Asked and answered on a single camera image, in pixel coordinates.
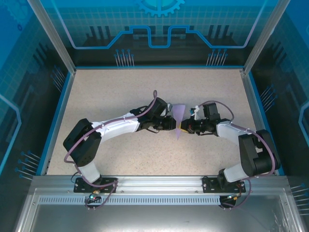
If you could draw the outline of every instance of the purple triangular piece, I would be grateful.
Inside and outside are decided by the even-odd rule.
[[[182,104],[176,104],[173,105],[172,112],[173,112],[173,118],[176,120],[176,137],[179,139],[181,129],[180,124],[183,121],[183,115],[184,115],[185,105]]]

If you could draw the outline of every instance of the speckled beige tabletop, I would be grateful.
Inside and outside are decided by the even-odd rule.
[[[185,104],[186,118],[190,107],[218,100],[233,110],[234,123],[254,128],[239,70],[78,70],[48,174],[75,172],[63,162],[62,143],[80,119],[122,116],[148,105],[154,89],[166,102]],[[222,118],[230,118],[226,109],[218,106],[218,110]],[[177,140],[175,131],[123,134],[101,144],[95,157],[104,175],[210,175],[238,162],[238,147],[225,139],[181,133]]]

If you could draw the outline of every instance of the purple object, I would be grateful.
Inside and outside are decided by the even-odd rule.
[[[176,137],[177,140],[179,139],[180,136],[180,124],[183,121],[183,115],[184,115],[184,110],[185,110],[185,105],[182,104],[177,104],[173,105],[172,112],[173,112],[173,118],[176,120]]]

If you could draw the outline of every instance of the enclosure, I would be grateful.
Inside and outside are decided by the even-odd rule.
[[[308,10],[301,0],[0,1],[1,231],[306,231]],[[82,118],[148,105],[155,89],[185,104],[184,118],[224,102],[234,123],[270,132],[281,167],[224,211],[230,193],[204,193],[202,179],[239,163],[237,145],[122,134],[95,158],[116,192],[88,212],[64,139]]]

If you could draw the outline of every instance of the gear graphic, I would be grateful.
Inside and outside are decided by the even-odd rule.
[[[173,14],[176,9],[179,10],[184,0],[136,0],[136,4],[140,6],[140,10],[144,10],[145,14],[150,13],[151,16],[161,17],[161,15]]]
[[[28,16],[28,5],[26,0],[0,0],[0,6],[6,6],[11,16],[21,24]]]

